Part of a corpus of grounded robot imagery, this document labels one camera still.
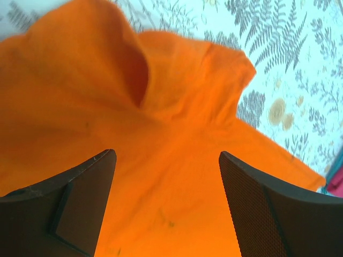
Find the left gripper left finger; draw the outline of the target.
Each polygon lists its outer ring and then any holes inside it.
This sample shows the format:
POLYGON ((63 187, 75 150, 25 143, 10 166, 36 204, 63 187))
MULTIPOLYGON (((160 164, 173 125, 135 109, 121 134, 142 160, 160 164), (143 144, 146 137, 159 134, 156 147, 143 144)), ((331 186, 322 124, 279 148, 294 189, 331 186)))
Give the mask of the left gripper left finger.
POLYGON ((1 197, 1 256, 94 256, 115 165, 108 149, 1 197))

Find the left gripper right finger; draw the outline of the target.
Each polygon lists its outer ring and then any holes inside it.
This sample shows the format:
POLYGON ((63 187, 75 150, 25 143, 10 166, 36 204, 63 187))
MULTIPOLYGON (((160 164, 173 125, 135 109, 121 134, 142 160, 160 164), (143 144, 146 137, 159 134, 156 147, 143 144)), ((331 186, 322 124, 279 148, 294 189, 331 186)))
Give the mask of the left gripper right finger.
POLYGON ((268 175, 228 152, 220 173, 242 256, 342 256, 342 199, 268 175))

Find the orange t shirt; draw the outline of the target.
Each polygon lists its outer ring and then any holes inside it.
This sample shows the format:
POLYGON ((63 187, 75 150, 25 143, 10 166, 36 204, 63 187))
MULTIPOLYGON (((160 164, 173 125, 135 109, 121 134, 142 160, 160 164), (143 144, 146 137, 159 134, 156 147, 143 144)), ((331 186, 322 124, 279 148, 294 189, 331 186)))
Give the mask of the orange t shirt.
POLYGON ((245 53, 136 33, 110 1, 70 1, 1 42, 1 192, 117 155, 97 256, 239 256, 227 151, 315 191, 325 179, 236 117, 245 53))

